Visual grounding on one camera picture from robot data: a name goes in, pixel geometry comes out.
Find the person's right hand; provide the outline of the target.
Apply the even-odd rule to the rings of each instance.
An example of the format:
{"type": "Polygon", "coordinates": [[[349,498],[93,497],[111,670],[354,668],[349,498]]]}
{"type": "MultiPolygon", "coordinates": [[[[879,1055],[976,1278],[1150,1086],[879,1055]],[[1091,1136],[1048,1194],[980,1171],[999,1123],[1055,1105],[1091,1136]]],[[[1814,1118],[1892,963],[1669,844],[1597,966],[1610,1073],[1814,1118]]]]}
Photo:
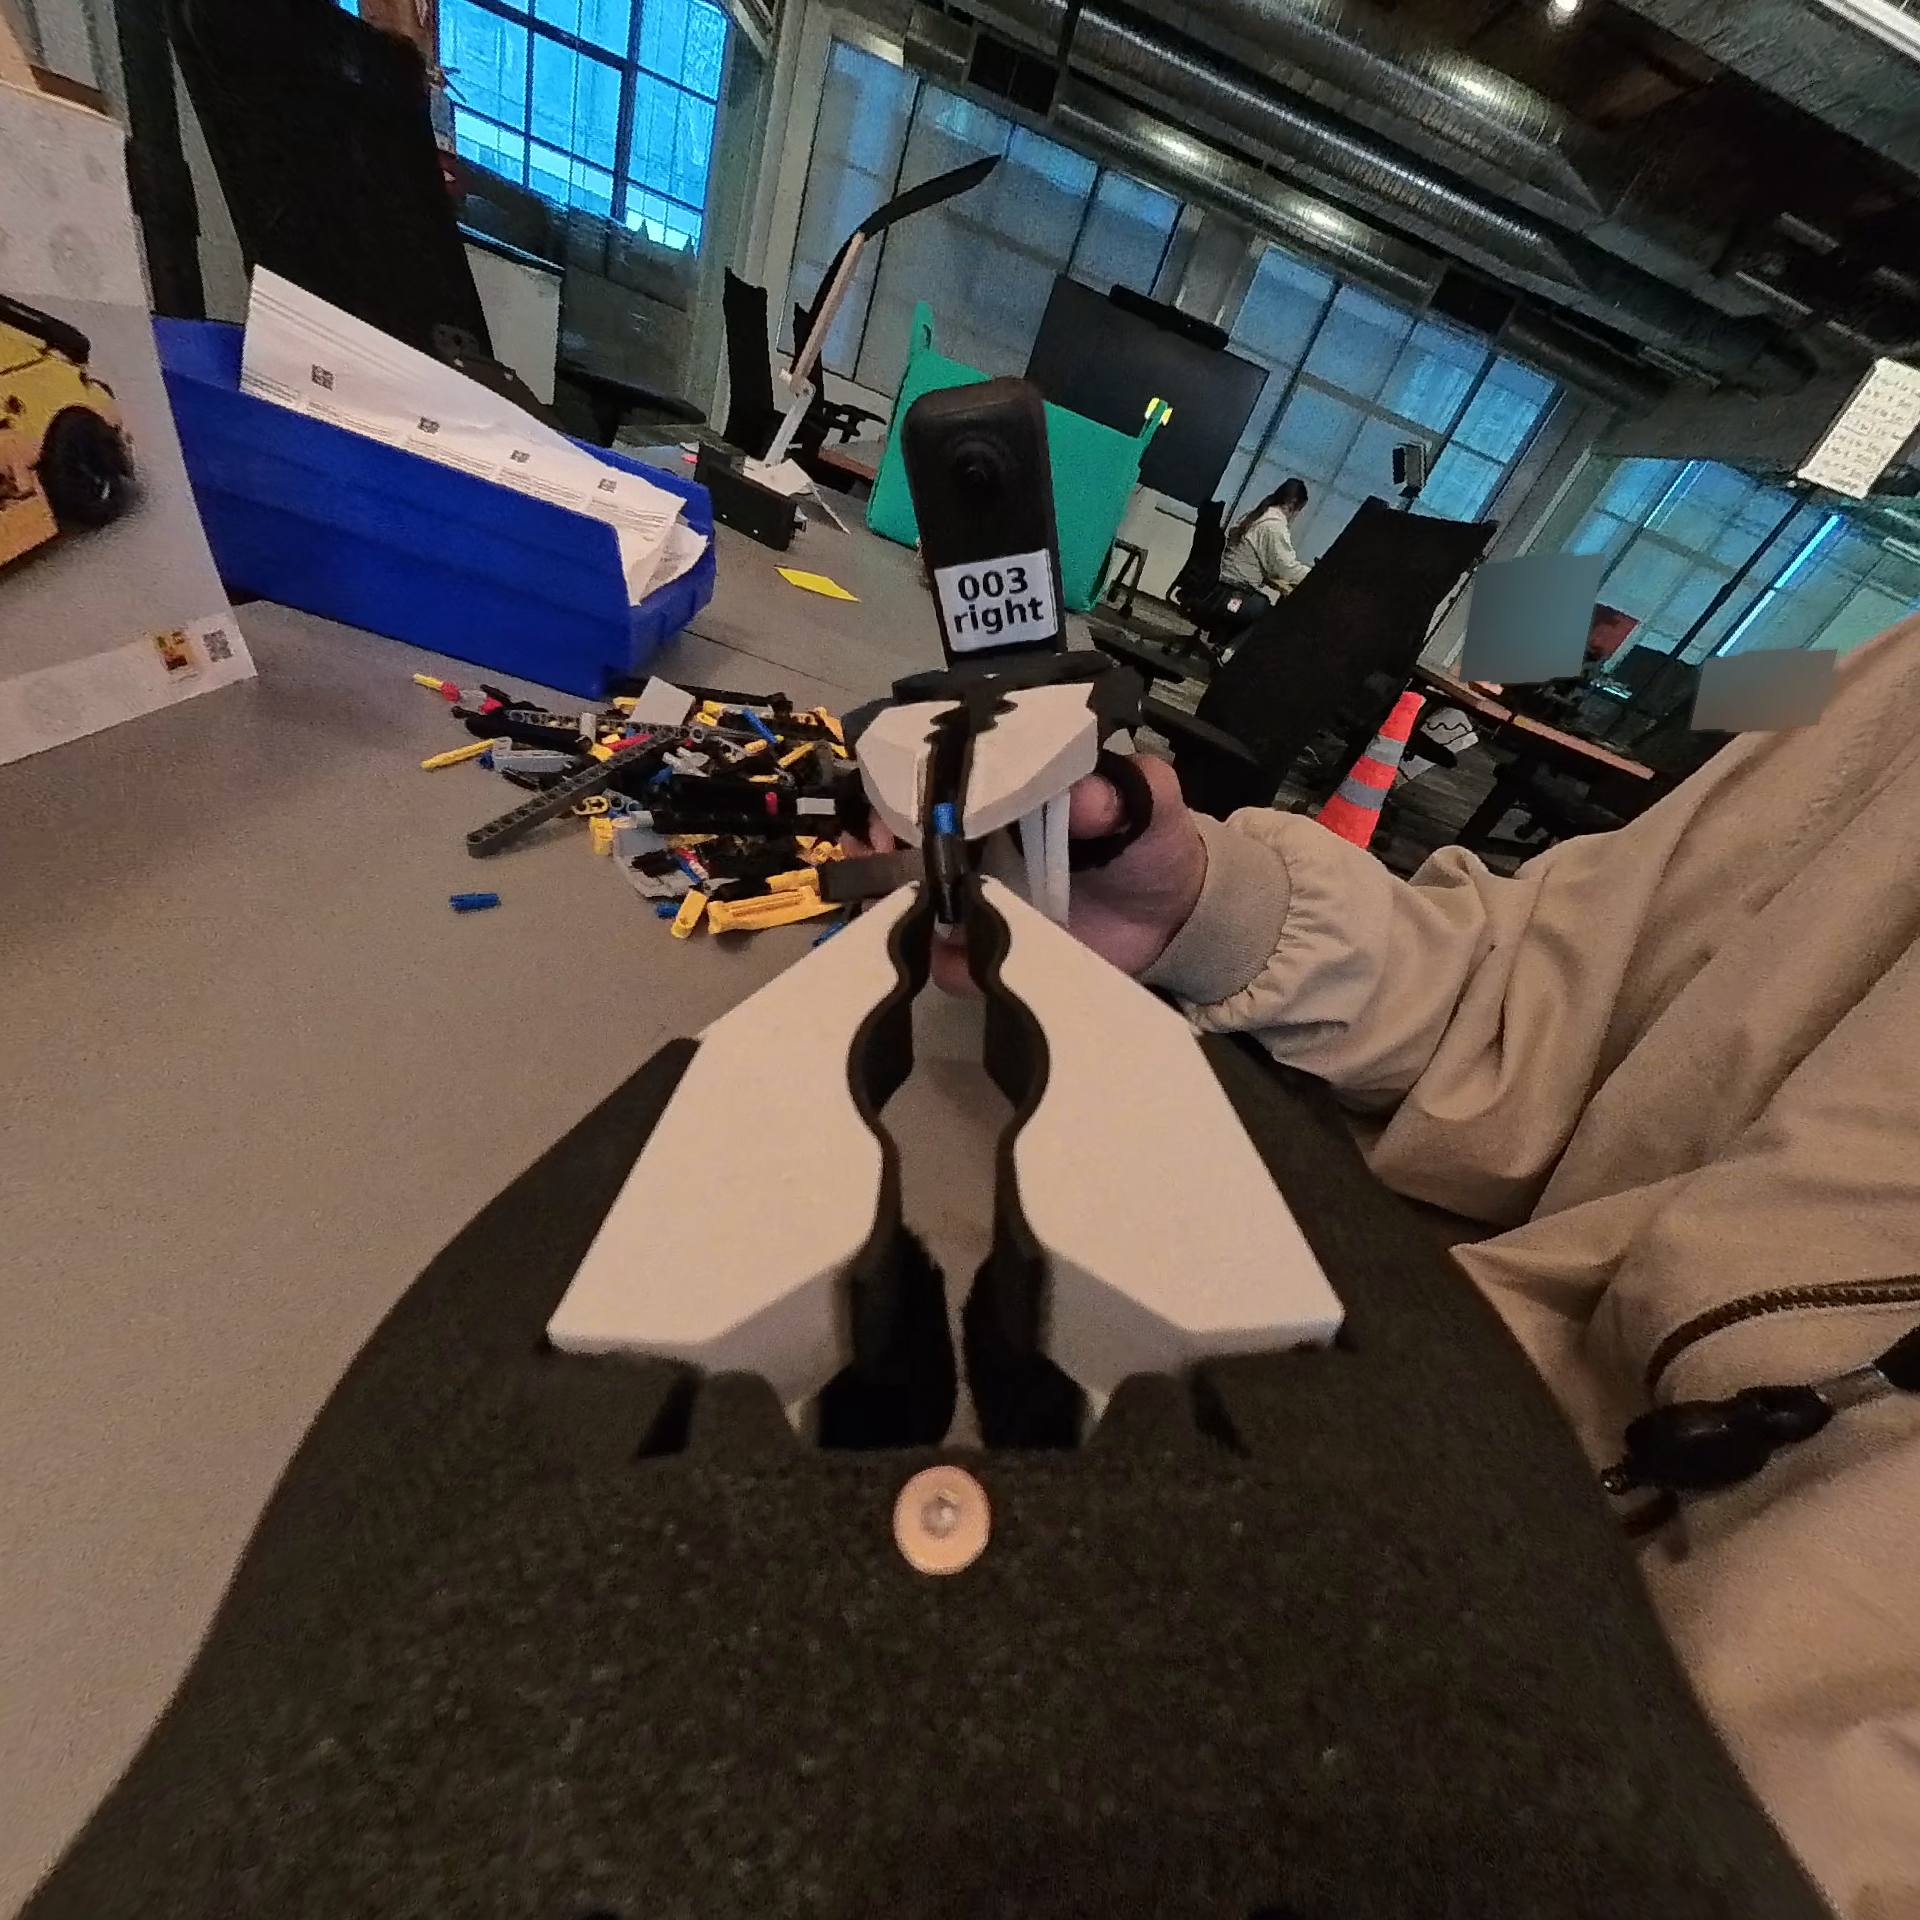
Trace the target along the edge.
{"type": "Polygon", "coordinates": [[[1131,828],[1131,802],[1150,821],[1100,866],[1068,870],[1068,933],[1119,973],[1141,978],[1189,925],[1209,850],[1174,768],[1150,755],[1109,756],[1068,792],[1068,852],[1104,847],[1131,828]]]}

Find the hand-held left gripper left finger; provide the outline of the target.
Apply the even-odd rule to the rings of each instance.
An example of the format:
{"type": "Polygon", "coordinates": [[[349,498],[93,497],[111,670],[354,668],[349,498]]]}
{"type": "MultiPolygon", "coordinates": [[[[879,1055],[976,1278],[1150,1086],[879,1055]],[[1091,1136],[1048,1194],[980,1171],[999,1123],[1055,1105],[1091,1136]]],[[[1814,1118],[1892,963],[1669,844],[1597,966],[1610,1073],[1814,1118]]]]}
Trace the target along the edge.
{"type": "Polygon", "coordinates": [[[914,1071],[927,981],[921,885],[708,1024],[546,1342],[708,1375],[839,1375],[853,1284],[900,1230],[882,1128],[914,1071]]]}

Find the blue storage bin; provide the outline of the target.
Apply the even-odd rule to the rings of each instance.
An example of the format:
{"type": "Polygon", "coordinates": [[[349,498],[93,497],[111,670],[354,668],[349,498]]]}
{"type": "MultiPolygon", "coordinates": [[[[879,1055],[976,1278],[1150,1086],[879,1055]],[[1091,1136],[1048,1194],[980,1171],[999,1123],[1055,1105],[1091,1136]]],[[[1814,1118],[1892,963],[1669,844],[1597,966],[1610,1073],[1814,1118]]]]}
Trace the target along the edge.
{"type": "Polygon", "coordinates": [[[713,602],[715,518],[695,480],[588,449],[679,497],[703,541],[681,578],[631,604],[611,527],[242,393],[234,325],[155,316],[152,330],[227,589],[580,698],[648,677],[713,602]]]}

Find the orange traffic cone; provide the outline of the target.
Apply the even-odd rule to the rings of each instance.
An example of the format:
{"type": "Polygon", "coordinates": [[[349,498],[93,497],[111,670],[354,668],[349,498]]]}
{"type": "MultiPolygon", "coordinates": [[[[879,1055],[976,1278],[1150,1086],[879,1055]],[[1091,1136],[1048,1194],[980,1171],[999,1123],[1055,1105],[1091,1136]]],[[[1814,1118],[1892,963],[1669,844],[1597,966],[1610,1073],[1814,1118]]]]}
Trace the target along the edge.
{"type": "Polygon", "coordinates": [[[1427,698],[1419,691],[1411,688],[1398,697],[1332,797],[1314,814],[1320,828],[1358,850],[1373,847],[1387,797],[1403,768],[1404,752],[1425,706],[1427,698]]]}

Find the person's right forearm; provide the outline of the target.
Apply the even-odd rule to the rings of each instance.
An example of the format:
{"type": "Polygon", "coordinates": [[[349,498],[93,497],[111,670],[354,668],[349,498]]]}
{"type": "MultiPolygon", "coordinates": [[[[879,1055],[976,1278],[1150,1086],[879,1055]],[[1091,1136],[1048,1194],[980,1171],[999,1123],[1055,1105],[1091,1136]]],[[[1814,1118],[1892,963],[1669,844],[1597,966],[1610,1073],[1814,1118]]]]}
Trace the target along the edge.
{"type": "Polygon", "coordinates": [[[1625,828],[1513,877],[1411,879],[1320,824],[1198,822],[1144,983],[1384,1116],[1381,1181],[1507,1228],[1917,1234],[1917,620],[1824,716],[1747,734],[1625,828]]]}

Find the black monitor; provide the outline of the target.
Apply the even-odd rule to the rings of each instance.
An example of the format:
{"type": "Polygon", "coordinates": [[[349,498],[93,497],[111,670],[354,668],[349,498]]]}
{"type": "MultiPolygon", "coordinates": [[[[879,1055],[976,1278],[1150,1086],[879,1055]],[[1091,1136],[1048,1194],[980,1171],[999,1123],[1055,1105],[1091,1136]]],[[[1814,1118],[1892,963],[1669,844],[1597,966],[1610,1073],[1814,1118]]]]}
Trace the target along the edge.
{"type": "Polygon", "coordinates": [[[1195,510],[1225,497],[1229,465],[1270,382],[1219,329],[1066,275],[1052,284],[1025,377],[1047,402],[1122,435],[1147,425],[1150,405],[1167,408],[1141,484],[1195,510]]]}

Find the black device box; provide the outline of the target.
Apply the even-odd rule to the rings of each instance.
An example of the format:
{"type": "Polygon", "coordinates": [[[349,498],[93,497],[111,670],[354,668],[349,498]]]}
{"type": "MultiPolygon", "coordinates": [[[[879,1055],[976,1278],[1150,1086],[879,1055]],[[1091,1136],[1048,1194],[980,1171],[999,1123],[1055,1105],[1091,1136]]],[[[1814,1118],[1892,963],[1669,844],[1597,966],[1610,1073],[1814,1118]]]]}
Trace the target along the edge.
{"type": "Polygon", "coordinates": [[[791,460],[763,457],[726,442],[701,442],[692,477],[708,493],[713,518],[773,553],[786,553],[800,530],[800,501],[813,483],[791,460]]]}

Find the instruction booklet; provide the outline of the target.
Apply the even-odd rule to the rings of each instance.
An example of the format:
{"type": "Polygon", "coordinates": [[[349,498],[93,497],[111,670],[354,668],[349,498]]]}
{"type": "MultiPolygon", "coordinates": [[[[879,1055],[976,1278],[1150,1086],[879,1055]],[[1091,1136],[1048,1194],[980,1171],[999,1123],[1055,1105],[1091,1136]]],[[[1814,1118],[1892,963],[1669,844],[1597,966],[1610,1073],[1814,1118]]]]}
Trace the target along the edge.
{"type": "Polygon", "coordinates": [[[256,677],[188,483],[108,116],[3,89],[3,760],[256,677]]]}

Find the wooden-top table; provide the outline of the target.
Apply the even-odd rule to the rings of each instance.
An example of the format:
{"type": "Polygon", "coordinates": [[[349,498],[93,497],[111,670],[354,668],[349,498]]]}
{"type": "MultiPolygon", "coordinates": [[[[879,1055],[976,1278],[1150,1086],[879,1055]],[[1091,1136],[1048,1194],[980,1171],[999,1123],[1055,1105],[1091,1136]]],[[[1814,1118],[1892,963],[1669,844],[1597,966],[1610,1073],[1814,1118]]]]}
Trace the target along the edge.
{"type": "Polygon", "coordinates": [[[1505,700],[1441,668],[1416,665],[1411,687],[1437,708],[1454,708],[1496,756],[1492,786],[1454,843],[1471,852],[1541,839],[1553,847],[1613,833],[1661,794],[1661,776],[1639,760],[1524,716],[1505,700]]]}

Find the white printed sheets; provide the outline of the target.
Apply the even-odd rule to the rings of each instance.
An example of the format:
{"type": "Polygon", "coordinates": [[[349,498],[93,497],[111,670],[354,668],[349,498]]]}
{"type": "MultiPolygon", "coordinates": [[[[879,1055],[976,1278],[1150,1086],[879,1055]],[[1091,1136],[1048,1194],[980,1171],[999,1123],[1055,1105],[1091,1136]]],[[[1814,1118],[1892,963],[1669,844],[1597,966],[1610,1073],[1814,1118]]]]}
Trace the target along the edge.
{"type": "Polygon", "coordinates": [[[265,266],[252,271],[240,385],[294,415],[608,527],[632,606],[710,557],[713,539],[695,527],[685,494],[265,266]]]}

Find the pile of loose bricks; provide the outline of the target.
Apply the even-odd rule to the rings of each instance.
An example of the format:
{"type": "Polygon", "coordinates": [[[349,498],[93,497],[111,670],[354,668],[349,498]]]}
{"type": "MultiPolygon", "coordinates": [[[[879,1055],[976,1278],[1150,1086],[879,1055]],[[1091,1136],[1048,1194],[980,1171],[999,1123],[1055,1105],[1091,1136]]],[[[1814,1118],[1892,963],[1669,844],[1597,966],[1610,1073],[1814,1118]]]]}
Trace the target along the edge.
{"type": "MultiPolygon", "coordinates": [[[[631,724],[632,700],[648,678],[580,711],[422,670],[411,683],[444,704],[468,734],[468,743],[431,755],[420,768],[439,775],[474,766],[493,775],[511,791],[511,805],[497,817],[588,756],[608,759],[624,743],[673,734],[631,724]]],[[[500,863],[571,833],[624,879],[679,943],[699,934],[742,940],[808,925],[830,934],[853,922],[872,901],[829,906],[819,894],[819,869],[845,861],[849,836],[869,828],[845,723],[781,692],[688,691],[703,697],[703,706],[676,730],[686,747],[669,763],[675,771],[658,775],[639,802],[590,801],[479,863],[500,863]]]]}

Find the grey desk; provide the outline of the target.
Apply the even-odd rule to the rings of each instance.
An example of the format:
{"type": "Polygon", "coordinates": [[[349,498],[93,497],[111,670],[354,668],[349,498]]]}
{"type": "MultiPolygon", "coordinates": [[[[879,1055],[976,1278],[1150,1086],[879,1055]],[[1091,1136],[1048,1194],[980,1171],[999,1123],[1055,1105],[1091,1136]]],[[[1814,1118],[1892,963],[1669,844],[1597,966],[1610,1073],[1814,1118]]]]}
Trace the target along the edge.
{"type": "Polygon", "coordinates": [[[465,667],[237,617],[252,681],[4,766],[4,1916],[419,1273],[813,939],[679,940],[571,830],[473,861],[512,799],[412,683],[465,667]]]}

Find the green storage bin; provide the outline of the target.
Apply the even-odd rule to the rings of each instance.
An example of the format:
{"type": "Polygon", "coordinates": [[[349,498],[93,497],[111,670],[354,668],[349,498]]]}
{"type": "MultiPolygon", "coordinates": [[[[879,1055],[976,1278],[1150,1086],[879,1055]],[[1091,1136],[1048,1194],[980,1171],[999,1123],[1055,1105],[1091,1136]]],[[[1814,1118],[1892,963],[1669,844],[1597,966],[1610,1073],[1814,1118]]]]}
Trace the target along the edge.
{"type": "MultiPolygon", "coordinates": [[[[867,527],[882,541],[919,549],[921,530],[906,480],[900,442],[903,422],[922,397],[986,381],[984,372],[949,359],[934,340],[934,313],[927,300],[914,307],[908,355],[893,415],[886,422],[880,465],[867,507],[867,527]]],[[[1055,490],[1064,606],[1093,611],[1106,580],[1112,549],[1141,484],[1141,468],[1158,430],[1173,418],[1164,397],[1155,397],[1133,432],[1100,425],[1052,400],[1044,402],[1048,458],[1055,490]]]]}

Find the beige jacket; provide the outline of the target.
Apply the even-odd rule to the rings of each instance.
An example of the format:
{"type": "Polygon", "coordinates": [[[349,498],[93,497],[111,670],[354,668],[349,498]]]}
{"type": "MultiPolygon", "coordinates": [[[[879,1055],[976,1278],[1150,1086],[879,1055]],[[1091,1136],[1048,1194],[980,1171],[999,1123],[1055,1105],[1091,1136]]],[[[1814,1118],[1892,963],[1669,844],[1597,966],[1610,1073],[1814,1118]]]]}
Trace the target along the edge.
{"type": "MultiPolygon", "coordinates": [[[[1653,1409],[1863,1372],[1917,1331],[1912,1146],[1565,1159],[1464,1264],[1597,1468],[1653,1409]]],[[[1917,1397],[1848,1405],[1639,1550],[1692,1690],[1839,1916],[1917,1916],[1917,1397]]]]}

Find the dark grey long beam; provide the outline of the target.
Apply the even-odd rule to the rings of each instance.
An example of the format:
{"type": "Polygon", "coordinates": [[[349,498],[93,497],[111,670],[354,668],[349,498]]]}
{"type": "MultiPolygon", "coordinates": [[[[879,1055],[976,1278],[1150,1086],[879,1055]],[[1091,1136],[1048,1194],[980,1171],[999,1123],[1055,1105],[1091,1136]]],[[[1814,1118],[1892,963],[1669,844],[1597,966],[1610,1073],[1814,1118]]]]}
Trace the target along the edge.
{"type": "Polygon", "coordinates": [[[669,763],[686,744],[685,733],[662,733],[647,741],[624,741],[607,759],[588,756],[574,773],[468,830],[465,852],[474,861],[503,855],[588,802],[639,805],[651,782],[675,771],[669,763]]]}

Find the hanging white sign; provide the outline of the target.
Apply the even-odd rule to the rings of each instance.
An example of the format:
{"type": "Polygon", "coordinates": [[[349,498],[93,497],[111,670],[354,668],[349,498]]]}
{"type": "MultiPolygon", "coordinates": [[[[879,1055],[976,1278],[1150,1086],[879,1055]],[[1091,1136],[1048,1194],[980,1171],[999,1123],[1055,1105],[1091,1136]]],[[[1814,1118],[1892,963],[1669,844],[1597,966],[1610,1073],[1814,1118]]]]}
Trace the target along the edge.
{"type": "Polygon", "coordinates": [[[1918,369],[1881,357],[1792,470],[1809,488],[1869,501],[1918,432],[1918,369]]]}

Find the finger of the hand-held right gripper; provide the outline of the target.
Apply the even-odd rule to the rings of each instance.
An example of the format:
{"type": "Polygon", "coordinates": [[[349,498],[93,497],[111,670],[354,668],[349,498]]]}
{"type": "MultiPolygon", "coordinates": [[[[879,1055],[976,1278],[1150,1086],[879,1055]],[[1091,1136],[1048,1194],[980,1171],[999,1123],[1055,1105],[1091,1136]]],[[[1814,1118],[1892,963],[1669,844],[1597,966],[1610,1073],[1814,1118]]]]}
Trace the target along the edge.
{"type": "Polygon", "coordinates": [[[900,849],[922,847],[934,736],[946,716],[949,703],[879,706],[854,744],[863,792],[900,849]]]}
{"type": "Polygon", "coordinates": [[[968,744],[962,797],[955,802],[960,836],[984,843],[1064,799],[1093,776],[1100,744],[1093,683],[1013,691],[968,744]]]}

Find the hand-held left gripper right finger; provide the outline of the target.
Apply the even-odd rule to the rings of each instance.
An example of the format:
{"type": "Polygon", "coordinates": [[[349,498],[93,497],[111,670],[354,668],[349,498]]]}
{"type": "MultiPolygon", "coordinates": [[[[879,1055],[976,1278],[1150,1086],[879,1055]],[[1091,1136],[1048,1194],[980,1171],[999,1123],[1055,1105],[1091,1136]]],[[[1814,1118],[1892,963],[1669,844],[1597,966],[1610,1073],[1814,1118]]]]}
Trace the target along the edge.
{"type": "Polygon", "coordinates": [[[1189,1018],[997,879],[997,984],[1044,1073],[1013,1136],[1042,1259],[1042,1352],[1066,1375],[1177,1375],[1324,1348],[1332,1291],[1189,1018]]]}

